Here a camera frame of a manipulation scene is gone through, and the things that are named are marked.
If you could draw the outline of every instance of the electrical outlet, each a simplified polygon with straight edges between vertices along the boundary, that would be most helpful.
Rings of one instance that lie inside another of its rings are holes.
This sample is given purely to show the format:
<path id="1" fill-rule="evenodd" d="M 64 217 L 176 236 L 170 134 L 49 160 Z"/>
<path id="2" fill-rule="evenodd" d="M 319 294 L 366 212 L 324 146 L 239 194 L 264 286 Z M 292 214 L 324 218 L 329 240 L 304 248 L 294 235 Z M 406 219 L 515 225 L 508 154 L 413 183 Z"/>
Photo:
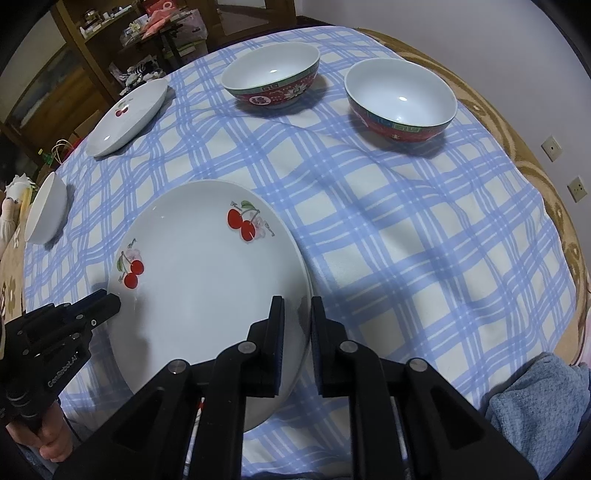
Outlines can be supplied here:
<path id="1" fill-rule="evenodd" d="M 575 203 L 579 202 L 585 195 L 587 195 L 587 190 L 585 190 L 585 185 L 583 185 L 581 177 L 575 178 L 569 183 L 568 187 Z"/>
<path id="2" fill-rule="evenodd" d="M 544 143 L 542 143 L 542 149 L 546 152 L 551 161 L 556 160 L 562 155 L 562 147 L 558 145 L 556 139 L 550 135 Z"/>

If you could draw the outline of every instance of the finger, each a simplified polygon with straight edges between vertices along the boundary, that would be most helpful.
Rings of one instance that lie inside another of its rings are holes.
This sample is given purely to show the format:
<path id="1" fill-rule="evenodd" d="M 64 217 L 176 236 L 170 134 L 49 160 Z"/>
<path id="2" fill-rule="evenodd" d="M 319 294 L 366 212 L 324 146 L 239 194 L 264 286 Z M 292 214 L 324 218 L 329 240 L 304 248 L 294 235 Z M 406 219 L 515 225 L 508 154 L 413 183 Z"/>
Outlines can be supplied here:
<path id="1" fill-rule="evenodd" d="M 53 463 L 63 462 L 64 460 L 66 460 L 72 454 L 72 450 L 73 449 L 74 449 L 74 447 L 73 447 L 72 443 L 70 442 L 69 448 L 64 453 L 62 453 L 61 455 L 59 455 L 59 456 L 57 456 L 55 458 L 52 458 L 51 461 Z"/>
<path id="2" fill-rule="evenodd" d="M 44 459 L 51 460 L 69 455 L 72 452 L 72 437 L 70 431 L 62 429 L 58 437 L 51 443 L 42 446 L 39 453 Z"/>
<path id="3" fill-rule="evenodd" d="M 64 426 L 64 415 L 61 407 L 54 402 L 43 415 L 43 423 L 39 431 L 39 438 L 43 445 L 47 445 L 57 439 L 61 429 Z"/>
<path id="4" fill-rule="evenodd" d="M 35 448 L 39 448 L 43 445 L 41 439 L 31 430 L 29 430 L 26 425 L 19 421 L 10 422 L 8 425 L 6 425 L 6 429 L 8 430 L 8 433 L 12 439 L 21 445 Z"/>

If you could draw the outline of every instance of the red cherry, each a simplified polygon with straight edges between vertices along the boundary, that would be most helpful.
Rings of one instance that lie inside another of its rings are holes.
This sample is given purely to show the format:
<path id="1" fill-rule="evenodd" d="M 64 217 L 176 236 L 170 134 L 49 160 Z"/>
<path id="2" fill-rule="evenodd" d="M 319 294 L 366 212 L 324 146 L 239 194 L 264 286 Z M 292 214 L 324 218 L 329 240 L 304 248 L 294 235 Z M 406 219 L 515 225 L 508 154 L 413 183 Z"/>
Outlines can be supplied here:
<path id="1" fill-rule="evenodd" d="M 140 260 L 134 260 L 131 262 L 129 266 L 131 273 L 135 273 L 136 275 L 141 275 L 144 273 L 144 264 Z"/>
<path id="2" fill-rule="evenodd" d="M 255 238 L 255 226 L 248 220 L 244 220 L 244 222 L 242 222 L 241 234 L 244 240 L 250 242 Z"/>
<path id="3" fill-rule="evenodd" d="M 123 279 L 123 283 L 127 288 L 135 288 L 138 286 L 138 276 L 135 273 L 128 273 Z"/>
<path id="4" fill-rule="evenodd" d="M 242 217 L 240 212 L 236 209 L 230 209 L 228 212 L 228 225 L 234 230 L 239 229 L 242 226 Z"/>

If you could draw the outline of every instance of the blue towel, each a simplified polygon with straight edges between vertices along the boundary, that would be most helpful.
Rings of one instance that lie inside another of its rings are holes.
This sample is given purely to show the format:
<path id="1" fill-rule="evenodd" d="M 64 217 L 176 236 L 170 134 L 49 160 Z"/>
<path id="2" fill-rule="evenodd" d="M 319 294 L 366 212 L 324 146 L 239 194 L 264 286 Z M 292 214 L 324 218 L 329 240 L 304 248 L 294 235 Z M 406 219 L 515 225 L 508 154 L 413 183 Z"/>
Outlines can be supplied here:
<path id="1" fill-rule="evenodd" d="M 576 439 L 588 405 L 587 365 L 569 367 L 547 353 L 491 398 L 486 418 L 544 479 Z"/>

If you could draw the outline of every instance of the tablecloth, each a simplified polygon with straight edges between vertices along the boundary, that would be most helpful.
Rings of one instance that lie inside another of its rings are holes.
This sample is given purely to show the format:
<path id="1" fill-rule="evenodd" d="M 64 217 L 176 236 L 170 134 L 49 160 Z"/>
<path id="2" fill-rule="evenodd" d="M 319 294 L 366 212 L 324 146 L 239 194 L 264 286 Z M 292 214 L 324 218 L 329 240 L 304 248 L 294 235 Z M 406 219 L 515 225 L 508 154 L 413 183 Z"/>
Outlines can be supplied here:
<path id="1" fill-rule="evenodd" d="M 253 48 L 305 41 L 319 75 L 295 104 L 239 105 L 219 84 Z M 385 358 L 421 356 L 480 407 L 491 387 L 551 351 L 574 284 L 543 200 L 462 105 L 445 133 L 399 144 L 350 112 L 343 77 L 396 55 L 344 27 L 314 27 L 224 48 L 174 72 L 142 134 L 95 161 L 83 143 L 59 169 L 74 201 L 61 236 L 27 246 L 33 309 L 106 286 L 115 249 L 155 198 L 190 180 L 237 182 L 292 231 L 329 318 Z M 96 427 L 129 397 L 104 328 L 62 405 Z M 347 473 L 345 399 L 318 398 L 309 364 L 286 404 L 245 435 L 243 473 Z"/>

